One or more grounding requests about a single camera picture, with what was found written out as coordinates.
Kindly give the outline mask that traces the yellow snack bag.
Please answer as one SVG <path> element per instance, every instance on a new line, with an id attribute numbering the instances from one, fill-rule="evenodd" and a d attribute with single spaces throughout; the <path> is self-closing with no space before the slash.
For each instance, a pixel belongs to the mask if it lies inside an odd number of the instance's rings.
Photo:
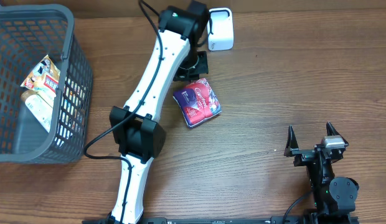
<path id="1" fill-rule="evenodd" d="M 42 93 L 47 97 L 55 98 L 59 85 L 60 70 L 46 55 L 28 74 L 21 83 L 21 87 Z"/>

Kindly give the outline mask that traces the red purple Carefree pack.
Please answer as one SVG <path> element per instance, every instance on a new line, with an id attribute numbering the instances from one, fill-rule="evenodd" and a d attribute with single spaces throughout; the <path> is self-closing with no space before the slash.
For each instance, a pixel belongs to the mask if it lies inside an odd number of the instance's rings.
<path id="1" fill-rule="evenodd" d="M 200 78 L 175 91 L 173 98 L 179 105 L 189 128 L 194 128 L 222 112 L 221 104 L 205 78 Z"/>

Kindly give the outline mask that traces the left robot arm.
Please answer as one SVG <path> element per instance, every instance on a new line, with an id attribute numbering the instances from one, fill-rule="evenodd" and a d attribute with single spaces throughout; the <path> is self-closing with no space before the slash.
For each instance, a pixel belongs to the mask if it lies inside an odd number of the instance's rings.
<path id="1" fill-rule="evenodd" d="M 113 107 L 110 123 L 119 146 L 121 179 L 116 204 L 106 223 L 138 223 L 149 168 L 159 155 L 166 132 L 159 120 L 173 81 L 192 81 L 208 73 L 207 54 L 198 48 L 210 12 L 191 1 L 187 9 L 169 6 L 154 27 L 156 43 L 133 94 L 121 108 Z"/>

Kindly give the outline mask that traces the white cosmetic tube gold cap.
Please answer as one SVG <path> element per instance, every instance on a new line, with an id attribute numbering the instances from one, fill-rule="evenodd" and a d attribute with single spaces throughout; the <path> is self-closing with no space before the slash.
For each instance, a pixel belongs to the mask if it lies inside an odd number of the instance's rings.
<path id="1" fill-rule="evenodd" d="M 21 95 L 21 100 L 38 120 L 41 126 L 49 133 L 52 124 L 53 108 L 33 90 L 25 91 Z"/>

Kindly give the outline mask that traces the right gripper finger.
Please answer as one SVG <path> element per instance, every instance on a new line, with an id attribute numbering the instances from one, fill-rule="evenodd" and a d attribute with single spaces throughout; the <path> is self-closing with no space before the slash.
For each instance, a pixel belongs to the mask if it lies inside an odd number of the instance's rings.
<path id="1" fill-rule="evenodd" d="M 298 142 L 296 140 L 295 133 L 293 131 L 292 125 L 288 127 L 288 139 L 286 142 L 286 147 L 284 151 L 284 156 L 292 157 L 294 156 L 294 151 L 298 150 Z"/>
<path id="2" fill-rule="evenodd" d="M 349 145 L 348 141 L 341 134 L 338 133 L 338 131 L 335 129 L 335 127 L 330 121 L 326 123 L 326 131 L 328 136 L 339 136 L 344 141 L 345 146 Z"/>

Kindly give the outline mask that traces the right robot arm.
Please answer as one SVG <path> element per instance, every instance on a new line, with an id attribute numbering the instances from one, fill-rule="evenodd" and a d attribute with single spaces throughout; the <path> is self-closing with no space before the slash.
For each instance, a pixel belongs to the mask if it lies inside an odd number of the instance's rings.
<path id="1" fill-rule="evenodd" d="M 335 176 L 332 169 L 333 163 L 344 158 L 349 143 L 330 122 L 326 123 L 326 131 L 327 136 L 312 149 L 300 149 L 293 127 L 288 127 L 284 156 L 293 157 L 295 167 L 306 167 L 311 190 L 289 206 L 281 223 L 359 224 L 359 218 L 351 215 L 355 211 L 359 184 L 352 178 Z M 310 195 L 314 198 L 314 208 L 292 217 L 292 209 Z"/>

